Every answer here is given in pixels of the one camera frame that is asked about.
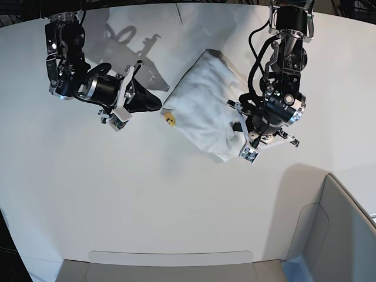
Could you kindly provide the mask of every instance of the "white cloth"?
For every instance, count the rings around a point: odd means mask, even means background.
[[[165,101],[162,116],[199,149],[228,161],[239,156],[245,138],[233,131],[239,119],[226,103],[243,93],[241,80],[205,51]]]

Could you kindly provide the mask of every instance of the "white tabletop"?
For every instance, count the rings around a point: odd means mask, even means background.
[[[181,20],[175,4],[88,11],[86,57],[95,61],[88,48],[103,38],[107,22],[115,34],[136,28],[127,51],[160,36],[147,57],[170,86],[153,91],[162,101],[206,48],[222,51],[246,78],[254,63],[248,36],[266,22],[268,9],[178,7]],[[254,261],[285,259],[299,212],[318,202],[324,175],[342,173],[348,185],[359,167],[376,167],[376,26],[322,14],[314,20],[300,88],[307,110],[288,128],[301,145],[266,150],[254,165],[201,152],[158,112],[134,114],[121,132],[102,126],[96,106],[49,94],[47,20],[1,28],[0,207],[24,261],[88,261],[93,250],[248,250]],[[256,35],[256,48],[269,36]],[[119,51],[113,56],[127,60]],[[361,178],[369,185],[372,173]],[[362,189],[353,182],[348,188],[355,196]],[[363,194],[361,204],[376,211]]]

